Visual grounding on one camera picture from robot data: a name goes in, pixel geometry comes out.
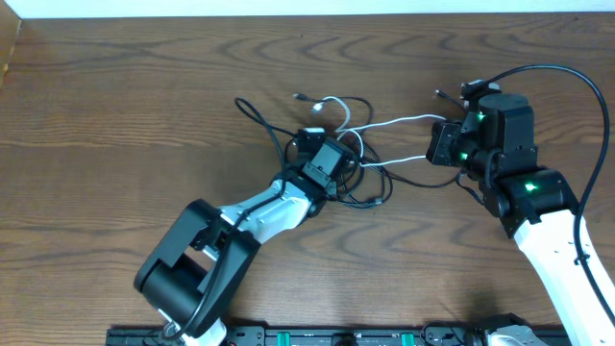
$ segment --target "wooden surface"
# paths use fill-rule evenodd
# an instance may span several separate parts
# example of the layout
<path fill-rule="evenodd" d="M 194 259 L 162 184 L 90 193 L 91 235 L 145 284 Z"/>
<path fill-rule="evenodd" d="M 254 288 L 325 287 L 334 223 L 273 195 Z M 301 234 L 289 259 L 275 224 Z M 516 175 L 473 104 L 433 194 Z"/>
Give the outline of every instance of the wooden surface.
<path fill-rule="evenodd" d="M 436 88 L 457 95 L 462 82 L 554 62 L 586 72 L 615 107 L 613 47 L 615 14 L 26 21 L 0 92 L 0 343 L 99 345 L 111 325 L 161 322 L 133 277 L 180 211 L 200 197 L 239 202 L 279 170 L 235 96 L 287 129 L 342 119 L 334 107 L 312 116 L 294 92 L 366 97 L 376 121 L 458 117 Z M 601 141 L 594 96 L 555 72 L 502 86 L 529 97 L 540 163 L 580 194 Z M 353 108 L 354 123 L 364 121 Z M 430 128 L 405 123 L 366 138 L 395 159 L 425 153 Z M 425 161 L 391 170 L 426 183 L 455 173 Z M 614 171 L 611 154 L 586 213 L 611 275 Z M 458 187 L 396 184 L 383 208 L 329 204 L 267 242 L 229 315 L 407 326 L 509 311 L 559 324 L 499 221 Z"/>
<path fill-rule="evenodd" d="M 15 14 L 4 0 L 0 0 L 0 88 L 4 75 L 9 69 L 12 50 L 15 46 L 21 19 Z"/>

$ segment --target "black cable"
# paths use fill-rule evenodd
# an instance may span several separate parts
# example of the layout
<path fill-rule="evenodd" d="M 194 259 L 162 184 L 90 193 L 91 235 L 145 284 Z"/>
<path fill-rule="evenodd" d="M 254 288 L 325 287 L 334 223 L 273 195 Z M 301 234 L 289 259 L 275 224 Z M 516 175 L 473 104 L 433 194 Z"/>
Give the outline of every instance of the black cable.
<path fill-rule="evenodd" d="M 488 189 L 491 189 L 491 165 L 493 163 L 493 157 L 495 157 L 497 154 L 500 154 L 501 152 L 502 149 L 493 148 L 489 150 L 489 153 L 487 153 L 487 163 L 484 167 L 484 184 L 487 186 Z"/>
<path fill-rule="evenodd" d="M 295 138 L 292 138 L 284 146 L 284 160 L 286 162 L 288 162 L 288 148 L 290 147 L 290 144 L 293 143 L 294 141 L 295 141 Z"/>
<path fill-rule="evenodd" d="M 229 236 L 236 236 L 236 232 L 237 229 L 239 227 L 239 225 L 246 219 L 246 217 L 248 217 L 248 215 L 250 215 L 250 213 L 252 213 L 254 210 L 257 210 L 275 200 L 277 200 L 278 198 L 282 197 L 284 194 L 284 191 L 286 190 L 286 177 L 285 177 L 285 172 L 286 172 L 286 160 L 284 159 L 284 154 L 282 151 L 282 146 L 280 145 L 280 142 L 278 141 L 278 138 L 276 137 L 276 134 L 274 134 L 274 127 L 269 125 L 269 123 L 267 123 L 267 121 L 264 119 L 264 117 L 260 114 L 260 112 L 257 111 L 256 108 L 254 108 L 254 106 L 252 106 L 248 101 L 246 101 L 245 99 L 242 98 L 235 98 L 234 99 L 234 103 L 235 105 L 249 118 L 253 119 L 253 120 L 258 120 L 257 123 L 262 125 L 266 130 L 267 133 L 269 134 L 269 136 L 271 136 L 271 140 L 273 141 L 274 145 L 276 146 L 276 150 L 278 152 L 278 159 L 280 159 L 280 166 L 282 167 L 282 188 L 280 188 L 280 191 L 278 191 L 278 193 L 260 203 L 257 203 L 253 206 L 251 206 L 250 208 L 244 210 L 241 215 L 239 215 L 239 217 L 237 218 L 237 220 L 235 220 L 235 222 L 233 223 L 233 225 L 231 226 L 231 228 L 229 229 Z M 252 116 L 251 114 L 249 114 L 248 112 L 246 112 L 243 107 L 241 106 L 241 104 L 244 104 L 245 106 L 247 106 L 250 111 L 252 111 L 252 113 L 255 116 Z M 161 337 L 164 340 L 177 340 L 179 339 L 183 334 L 185 334 L 185 331 L 187 331 L 192 324 L 194 323 L 194 321 L 196 320 L 197 315 L 201 312 L 201 309 L 203 308 L 203 306 L 205 305 L 205 302 L 207 301 L 207 299 L 209 298 L 211 291 L 213 289 L 213 283 L 216 281 L 217 276 L 218 276 L 218 272 L 220 271 L 219 267 L 222 266 L 222 263 L 224 262 L 224 260 L 226 260 L 227 258 L 227 253 L 229 251 L 228 250 L 223 250 L 222 251 L 222 255 L 220 255 L 220 258 L 216 261 L 215 265 L 213 266 L 213 268 L 211 269 L 211 277 L 209 278 L 209 282 L 205 288 L 205 291 L 203 292 L 203 297 L 201 298 L 201 300 L 199 301 L 199 304 L 197 305 L 196 309 L 192 312 L 192 314 L 190 315 L 190 317 L 188 318 L 188 320 L 185 322 L 185 324 L 175 333 L 171 334 L 171 335 L 167 335 L 167 332 L 170 330 L 170 327 L 173 327 L 174 324 L 172 322 L 169 322 L 166 326 L 164 326 L 164 329 L 162 330 L 162 334 Z"/>
<path fill-rule="evenodd" d="M 257 119 L 256 117 L 254 117 L 253 115 L 249 114 L 249 113 L 248 113 L 248 112 L 247 112 L 247 111 L 243 108 L 243 106 L 241 106 L 241 105 L 239 104 L 239 102 L 241 102 L 241 103 L 243 103 L 244 105 L 248 106 L 248 108 L 249 108 L 252 112 L 254 112 L 254 111 L 255 111 L 255 109 L 254 109 L 254 107 L 252 107 L 252 105 L 250 105 L 250 104 L 249 104 L 246 100 L 244 100 L 244 99 L 242 99 L 242 98 L 238 98 L 238 97 L 237 97 L 237 98 L 235 98 L 235 99 L 234 99 L 234 104 L 235 104 L 235 105 L 239 108 L 239 110 L 240 110 L 240 111 L 241 111 L 241 112 L 242 112 L 245 116 L 249 117 L 250 119 L 252 119 L 252 121 L 254 121 L 254 122 L 256 122 L 257 124 L 259 124 L 259 125 L 261 125 L 261 126 L 264 126 L 264 127 L 266 128 L 265 124 L 263 124 L 263 123 L 262 123 L 262 121 L 258 120 L 258 119 Z M 288 130 L 281 129 L 281 128 L 279 128 L 279 127 L 272 126 L 272 125 L 269 125 L 269 124 L 267 124 L 267 125 L 268 125 L 268 126 L 269 126 L 272 130 L 274 130 L 274 131 L 281 132 L 281 133 L 286 134 L 286 135 L 289 135 L 289 136 L 291 136 L 291 137 L 295 137 L 295 136 L 296 136 L 295 134 L 291 133 L 291 132 L 290 132 L 290 131 L 288 131 Z"/>
<path fill-rule="evenodd" d="M 347 187 L 346 184 L 355 176 L 355 172 L 358 170 L 358 178 L 355 181 L 355 183 L 351 186 L 351 187 Z M 360 161 L 357 161 L 357 168 L 356 171 L 351 173 L 351 176 L 348 178 L 344 178 L 343 176 L 340 177 L 341 179 L 341 185 L 342 188 L 344 189 L 344 193 L 346 195 L 350 195 L 349 197 L 351 199 L 354 199 L 354 197 L 352 197 L 352 193 L 353 191 L 355 191 L 359 185 L 361 185 L 361 183 L 363 183 L 363 178 L 365 177 L 365 168 L 360 166 Z"/>
<path fill-rule="evenodd" d="M 358 160 L 358 156 L 355 156 L 355 158 L 353 159 L 353 170 L 350 172 L 350 175 L 348 177 L 344 177 L 344 176 L 340 177 L 342 183 L 344 183 L 344 181 L 350 182 L 354 178 L 358 170 L 360 170 L 360 162 Z"/>
<path fill-rule="evenodd" d="M 426 184 L 421 184 L 421 183 L 416 183 L 411 181 L 410 179 L 404 178 L 396 173 L 393 172 L 388 172 L 389 175 L 391 176 L 391 179 L 396 180 L 398 182 L 404 183 L 404 184 L 408 184 L 408 185 L 412 185 L 412 186 L 416 186 L 416 187 L 423 187 L 423 188 L 441 188 L 444 186 L 448 186 L 452 183 L 455 182 L 455 177 L 452 177 L 450 180 L 442 183 L 442 184 L 436 184 L 436 185 L 426 185 Z"/>
<path fill-rule="evenodd" d="M 453 333 L 453 336 L 455 337 L 455 339 L 457 339 L 457 342 L 459 343 L 459 345 L 465 345 L 465 342 L 463 342 L 463 340 L 461 340 L 461 338 L 457 335 L 457 333 L 455 333 L 455 330 L 453 329 L 453 327 L 451 327 L 450 324 L 444 322 L 444 321 L 431 321 L 430 323 L 426 324 L 425 326 L 423 326 L 423 328 L 421 329 L 421 333 L 419 334 L 419 336 L 423 339 L 423 341 L 425 342 L 426 346 L 434 346 L 432 343 L 427 341 L 427 328 L 430 325 L 433 324 L 439 324 L 442 325 L 444 327 L 447 327 L 451 330 L 451 332 Z"/>
<path fill-rule="evenodd" d="M 463 188 L 464 190 L 466 190 L 472 197 L 474 197 L 474 199 L 479 202 L 479 204 L 481 206 L 484 206 L 484 202 L 482 201 L 482 198 L 480 198 L 479 193 L 474 191 L 471 187 L 465 186 L 461 184 L 461 178 L 466 176 L 466 172 L 465 171 L 459 171 L 459 173 L 457 173 L 457 175 L 455 176 L 455 183 L 457 184 L 457 186 Z"/>
<path fill-rule="evenodd" d="M 374 148 L 372 148 L 368 143 L 365 143 L 365 142 L 363 142 L 363 145 L 364 145 L 365 151 L 368 154 L 372 155 L 372 157 L 374 158 L 373 159 L 363 158 L 359 162 L 359 164 L 363 162 L 380 163 L 381 162 L 380 157 L 378 156 Z M 353 190 L 358 187 L 358 183 L 360 183 L 363 179 L 365 167 L 361 166 L 359 168 L 360 169 L 359 177 L 357 181 L 355 182 L 355 184 L 353 185 L 353 187 L 351 187 L 350 189 L 346 185 L 347 182 L 345 181 L 345 178 L 343 176 L 341 177 L 341 187 L 344 189 L 345 197 L 348 197 L 351 200 L 351 202 L 344 201 L 343 199 L 337 200 L 337 202 L 351 209 L 368 210 L 368 209 L 372 209 L 379 205 L 384 204 L 386 201 L 388 201 L 391 198 L 391 195 L 393 194 L 393 180 L 388 174 L 388 171 L 382 166 L 370 166 L 368 168 L 374 170 L 375 172 L 381 175 L 381 194 L 380 196 L 368 198 L 365 201 L 359 201 L 357 198 L 353 196 L 352 194 Z M 386 180 L 388 180 L 389 182 L 388 193 L 386 193 Z"/>
<path fill-rule="evenodd" d="M 461 108 L 461 110 L 467 114 L 467 110 L 463 107 L 463 105 L 461 105 L 461 103 L 459 101 L 457 101 L 456 99 L 454 99 L 453 97 L 451 97 L 449 94 L 447 94 L 446 92 L 442 91 L 442 90 L 436 90 L 435 94 L 438 95 L 439 97 L 447 100 L 447 101 L 451 101 L 455 106 Z"/>
<path fill-rule="evenodd" d="M 603 293 L 601 292 L 600 287 L 598 286 L 598 283 L 596 283 L 596 279 L 594 278 L 594 275 L 592 274 L 592 271 L 589 268 L 589 265 L 587 264 L 588 256 L 583 252 L 582 244 L 580 242 L 580 219 L 582 218 L 583 212 L 585 211 L 585 206 L 587 205 L 587 201 L 589 200 L 589 195 L 592 192 L 592 188 L 594 187 L 594 184 L 596 183 L 596 180 L 598 179 L 598 175 L 600 174 L 600 170 L 603 167 L 604 159 L 606 158 L 606 151 L 608 149 L 610 122 L 608 118 L 608 108 L 606 106 L 606 101 L 604 101 L 603 94 L 600 92 L 596 84 L 594 84 L 594 82 L 591 79 L 589 79 L 589 77 L 585 76 L 582 72 L 579 72 L 571 67 L 555 65 L 555 64 L 532 64 L 532 65 L 516 67 L 506 72 L 503 72 L 491 79 L 488 79 L 484 82 L 478 83 L 475 86 L 467 86 L 467 87 L 470 88 L 470 91 L 476 91 L 480 87 L 489 86 L 490 83 L 499 81 L 504 77 L 513 75 L 515 73 L 529 71 L 529 70 L 536 70 L 536 69 L 557 70 L 557 71 L 567 72 L 576 77 L 579 77 L 592 89 L 592 91 L 594 92 L 594 95 L 596 95 L 596 98 L 598 99 L 598 103 L 600 104 L 600 108 L 603 112 L 603 144 L 601 147 L 600 154 L 598 156 L 598 160 L 596 161 L 596 165 L 594 166 L 594 171 L 592 172 L 589 178 L 589 181 L 587 182 L 587 186 L 585 187 L 585 190 L 583 191 L 580 201 L 578 202 L 577 212 L 575 213 L 573 236 L 574 236 L 575 248 L 577 250 L 577 256 L 578 256 L 576 262 L 580 263 L 581 267 L 583 268 L 583 272 L 585 272 L 585 276 L 587 277 L 587 281 L 589 282 L 592 289 L 594 290 L 594 293 L 596 294 L 596 298 L 598 298 L 598 301 L 603 306 L 604 312 L 608 316 L 613 326 L 615 326 L 615 314 L 613 313 L 613 310 L 606 302 L 606 299 L 604 299 Z"/>

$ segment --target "green led light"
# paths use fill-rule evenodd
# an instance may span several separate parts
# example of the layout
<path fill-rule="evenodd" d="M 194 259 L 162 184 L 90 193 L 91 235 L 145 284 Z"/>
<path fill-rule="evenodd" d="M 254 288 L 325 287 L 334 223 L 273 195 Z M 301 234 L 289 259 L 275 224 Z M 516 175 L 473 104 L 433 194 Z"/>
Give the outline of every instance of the green led light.
<path fill-rule="evenodd" d="M 532 184 L 532 183 L 527 183 L 527 184 L 526 184 L 526 190 L 527 190 L 528 192 L 532 192 L 532 191 L 534 191 L 534 190 L 535 190 L 535 189 L 537 189 L 537 188 L 538 188 L 538 186 L 536 186 L 536 185 L 534 185 L 534 184 Z"/>

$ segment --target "cable connector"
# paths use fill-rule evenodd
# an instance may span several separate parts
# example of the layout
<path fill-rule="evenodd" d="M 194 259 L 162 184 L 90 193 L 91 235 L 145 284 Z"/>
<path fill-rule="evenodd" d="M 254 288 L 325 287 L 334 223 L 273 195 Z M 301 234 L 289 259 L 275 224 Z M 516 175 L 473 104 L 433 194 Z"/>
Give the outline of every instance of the cable connector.
<path fill-rule="evenodd" d="M 315 104 L 314 106 L 312 106 L 311 108 L 311 112 L 314 114 L 318 114 L 323 110 L 323 107 L 325 106 L 325 104 L 323 102 L 319 102 L 317 104 Z"/>
<path fill-rule="evenodd" d="M 298 93 L 298 92 L 292 94 L 292 97 L 296 98 L 297 100 L 301 100 L 301 101 L 309 101 L 310 100 L 310 98 L 307 95 L 302 94 L 302 93 Z"/>
<path fill-rule="evenodd" d="M 484 80 L 475 80 L 474 82 L 461 84 L 461 99 L 466 101 L 478 100 L 483 96 L 501 92 L 499 85 L 487 83 Z"/>

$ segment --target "robotic arm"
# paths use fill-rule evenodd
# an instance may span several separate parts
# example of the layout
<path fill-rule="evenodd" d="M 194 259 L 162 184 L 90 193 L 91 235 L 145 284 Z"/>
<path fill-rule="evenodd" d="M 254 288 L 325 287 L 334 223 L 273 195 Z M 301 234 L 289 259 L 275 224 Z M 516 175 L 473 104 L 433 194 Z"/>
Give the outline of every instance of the robotic arm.
<path fill-rule="evenodd" d="M 163 338 L 219 345 L 226 336 L 220 316 L 260 245 L 317 215 L 336 196 L 337 178 L 354 152 L 323 129 L 301 130 L 295 142 L 299 159 L 269 188 L 219 209 L 203 200 L 192 202 L 139 269 L 136 290 L 169 320 Z M 188 247 L 215 260 L 214 267 L 206 271 L 185 254 Z"/>
<path fill-rule="evenodd" d="M 528 100 L 502 94 L 498 85 L 483 81 L 465 85 L 462 98 L 467 110 L 462 122 L 433 124 L 428 160 L 460 167 L 461 174 L 479 182 L 479 202 L 500 218 L 508 237 L 528 257 L 573 345 L 614 343 L 615 329 L 579 262 L 587 261 L 611 307 L 615 307 L 615 287 L 596 255 L 582 218 L 579 241 L 584 255 L 578 258 L 573 232 L 578 201 L 559 172 L 537 165 L 533 111 Z M 502 342 L 514 338 L 487 337 L 487 344 L 508 345 L 512 343 Z"/>

